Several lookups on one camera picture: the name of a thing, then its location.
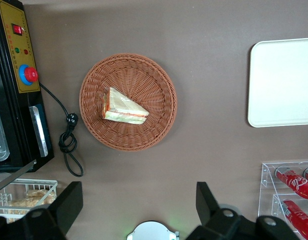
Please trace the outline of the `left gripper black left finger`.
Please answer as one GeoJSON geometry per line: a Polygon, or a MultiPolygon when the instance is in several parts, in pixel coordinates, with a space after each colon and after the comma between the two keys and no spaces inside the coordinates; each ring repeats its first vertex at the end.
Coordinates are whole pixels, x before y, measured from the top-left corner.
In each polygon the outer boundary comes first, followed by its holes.
{"type": "Polygon", "coordinates": [[[52,204],[36,206],[15,222],[0,216],[0,240],[65,240],[82,208],[82,183],[73,181],[52,204]]]}

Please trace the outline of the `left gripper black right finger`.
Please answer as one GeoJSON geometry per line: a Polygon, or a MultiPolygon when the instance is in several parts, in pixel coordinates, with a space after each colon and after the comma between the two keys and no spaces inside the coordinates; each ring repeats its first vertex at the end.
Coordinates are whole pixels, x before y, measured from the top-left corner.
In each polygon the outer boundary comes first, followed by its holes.
{"type": "Polygon", "coordinates": [[[196,184],[196,211],[201,225],[188,240],[297,240],[285,221],[263,215],[252,222],[235,210],[220,207],[206,182],[196,184]]]}

